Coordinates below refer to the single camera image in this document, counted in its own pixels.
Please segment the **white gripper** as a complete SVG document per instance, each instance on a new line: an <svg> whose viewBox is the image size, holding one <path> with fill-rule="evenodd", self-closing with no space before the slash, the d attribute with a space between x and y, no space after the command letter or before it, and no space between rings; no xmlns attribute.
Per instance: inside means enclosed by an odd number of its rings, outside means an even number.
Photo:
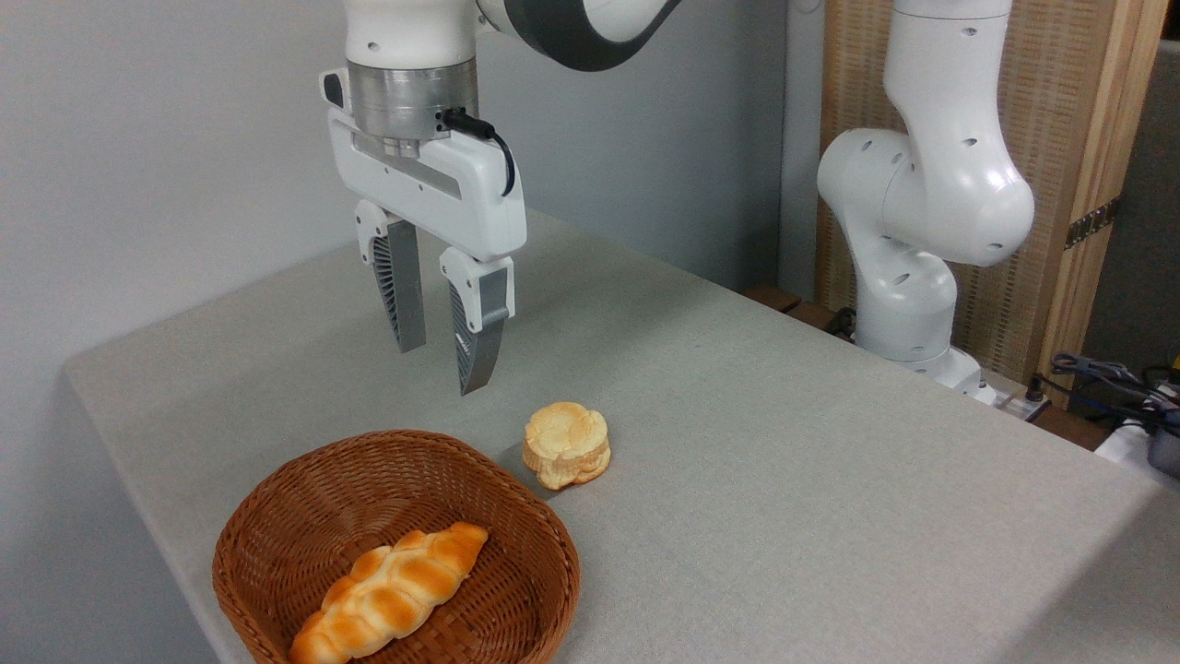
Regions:
<svg viewBox="0 0 1180 664"><path fill-rule="evenodd" d="M355 208L361 256L401 353L427 340L417 226L453 245L440 269L460 392L471 394L489 383L505 321L514 316L514 263L505 256L527 238L522 180L509 177L493 140L448 130L430 140L367 134L350 109L347 70L322 73L321 88L337 172L362 198Z"/></svg>

